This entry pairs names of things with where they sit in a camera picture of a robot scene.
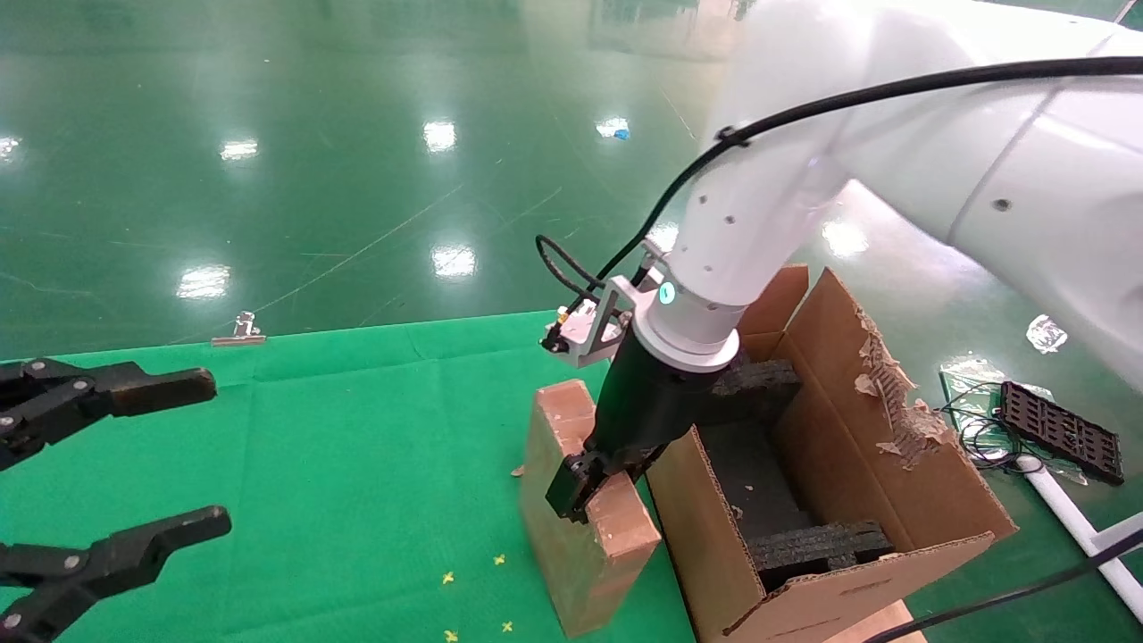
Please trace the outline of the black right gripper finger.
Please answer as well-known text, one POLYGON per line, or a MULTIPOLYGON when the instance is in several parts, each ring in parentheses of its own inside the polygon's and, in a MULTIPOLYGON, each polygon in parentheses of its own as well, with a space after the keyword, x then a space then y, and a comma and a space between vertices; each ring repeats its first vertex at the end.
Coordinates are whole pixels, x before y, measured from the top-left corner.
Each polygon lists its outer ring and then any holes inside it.
POLYGON ((628 473, 630 480, 637 483, 654 463, 660 459, 669 443, 656 445, 636 445, 623 449, 623 471, 628 473))
POLYGON ((588 501, 612 476, 609 468, 613 463, 615 455, 604 451, 563 456, 546 492, 547 504, 555 515, 569 522, 588 524, 588 501))

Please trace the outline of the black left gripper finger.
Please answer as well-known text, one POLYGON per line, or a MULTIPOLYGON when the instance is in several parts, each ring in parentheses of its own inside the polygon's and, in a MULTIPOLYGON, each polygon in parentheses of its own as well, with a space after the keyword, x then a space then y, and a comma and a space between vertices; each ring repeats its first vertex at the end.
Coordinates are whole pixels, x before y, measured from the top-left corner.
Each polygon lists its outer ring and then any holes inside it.
POLYGON ((1 365, 1 468, 39 455, 105 418, 134 418, 217 396, 206 369, 146 373, 134 362, 81 369, 37 357, 1 365))
POLYGON ((54 642, 98 602, 155 582, 175 552, 231 532, 219 505, 118 530, 86 548, 3 545, 1 582, 27 589, 3 609, 3 642, 54 642))

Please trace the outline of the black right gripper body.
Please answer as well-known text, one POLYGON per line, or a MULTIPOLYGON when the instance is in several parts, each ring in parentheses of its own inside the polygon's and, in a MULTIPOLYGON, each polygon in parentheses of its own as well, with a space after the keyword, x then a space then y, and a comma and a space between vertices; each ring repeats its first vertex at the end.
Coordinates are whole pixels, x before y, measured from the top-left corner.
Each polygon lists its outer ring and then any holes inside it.
POLYGON ((597 396, 585 448, 605 467, 633 467, 689 431, 730 365, 690 372, 662 362, 637 333, 621 341, 597 396))

